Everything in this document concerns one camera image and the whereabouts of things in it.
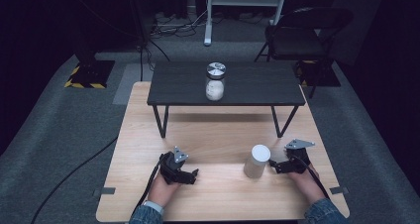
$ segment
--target hand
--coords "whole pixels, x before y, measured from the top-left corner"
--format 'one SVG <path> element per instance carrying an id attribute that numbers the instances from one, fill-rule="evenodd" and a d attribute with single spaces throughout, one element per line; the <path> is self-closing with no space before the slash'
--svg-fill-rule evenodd
<path id="1" fill-rule="evenodd" d="M 154 182 L 152 183 L 151 190 L 149 191 L 148 200 L 165 208 L 170 202 L 172 196 L 181 186 L 182 184 L 178 182 L 167 184 L 163 176 L 159 172 L 155 177 Z"/>
<path id="2" fill-rule="evenodd" d="M 312 164 L 309 165 L 309 168 L 319 177 L 318 172 Z M 304 173 L 289 172 L 287 175 L 296 183 L 296 186 L 306 196 L 306 199 L 311 205 L 320 199 L 326 198 L 308 169 Z"/>

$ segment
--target white cylinder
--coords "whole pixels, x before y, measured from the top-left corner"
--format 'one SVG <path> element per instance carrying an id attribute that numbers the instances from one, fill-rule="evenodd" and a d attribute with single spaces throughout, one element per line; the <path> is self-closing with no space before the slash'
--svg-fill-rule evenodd
<path id="1" fill-rule="evenodd" d="M 244 173 L 250 178 L 261 177 L 265 164 L 270 156 L 271 152 L 268 147 L 265 145 L 255 145 L 251 151 L 251 156 L 245 162 Z"/>

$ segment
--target table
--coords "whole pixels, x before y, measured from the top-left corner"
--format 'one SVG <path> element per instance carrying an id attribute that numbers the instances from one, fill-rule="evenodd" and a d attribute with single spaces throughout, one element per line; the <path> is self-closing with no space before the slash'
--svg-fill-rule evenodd
<path id="1" fill-rule="evenodd" d="M 152 79 L 148 104 L 154 107 L 157 126 L 164 138 L 169 106 L 269 106 L 275 132 L 282 137 L 299 106 L 305 104 L 298 80 L 290 65 L 284 61 L 223 62 L 227 67 L 225 92 L 219 101 L 205 95 L 206 67 L 210 62 L 160 62 Z M 158 106 L 164 106 L 163 124 Z M 293 109 L 279 129 L 276 106 Z"/>
<path id="2" fill-rule="evenodd" d="M 275 16 L 272 20 L 273 24 L 276 24 L 280 18 L 281 9 L 283 7 L 284 0 L 207 0 L 207 23 L 206 32 L 204 35 L 204 45 L 211 45 L 212 35 L 212 6 L 213 5 L 225 5 L 225 6 L 262 6 L 262 7 L 276 7 Z"/>
<path id="3" fill-rule="evenodd" d="M 307 149 L 311 162 L 332 201 L 349 216 L 344 195 L 330 192 L 339 184 L 307 104 L 296 112 L 282 138 L 271 131 L 267 107 L 177 106 L 167 127 L 171 135 L 162 139 L 147 105 L 150 86 L 134 84 L 96 212 L 100 222 L 129 220 L 158 157 L 175 146 L 189 154 L 182 170 L 200 171 L 195 184 L 175 194 L 165 209 L 165 221 L 302 219 L 308 204 L 286 174 L 269 166 L 258 179 L 243 173 L 255 144 L 267 145 L 271 158 L 281 161 L 284 145 L 295 138 L 316 144 Z M 289 110 L 280 107 L 277 115 L 287 117 Z"/>

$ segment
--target jar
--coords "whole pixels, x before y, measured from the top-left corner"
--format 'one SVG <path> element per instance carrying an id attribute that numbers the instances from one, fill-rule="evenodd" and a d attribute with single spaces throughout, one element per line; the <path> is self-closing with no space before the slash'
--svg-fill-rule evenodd
<path id="1" fill-rule="evenodd" d="M 207 65 L 206 96 L 211 101 L 218 101 L 225 91 L 226 66 L 220 62 Z"/>
<path id="2" fill-rule="evenodd" d="M 245 162 L 244 173 L 250 178 L 261 177 L 270 156 L 271 152 L 268 147 L 265 145 L 255 145 L 251 151 L 251 156 Z"/>

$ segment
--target chair backrest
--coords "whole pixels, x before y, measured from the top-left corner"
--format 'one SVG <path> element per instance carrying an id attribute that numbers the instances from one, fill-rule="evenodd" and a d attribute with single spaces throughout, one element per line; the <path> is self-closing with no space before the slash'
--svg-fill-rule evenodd
<path id="1" fill-rule="evenodd" d="M 277 28 L 342 29 L 353 20 L 353 13 L 345 8 L 300 8 L 283 15 Z"/>

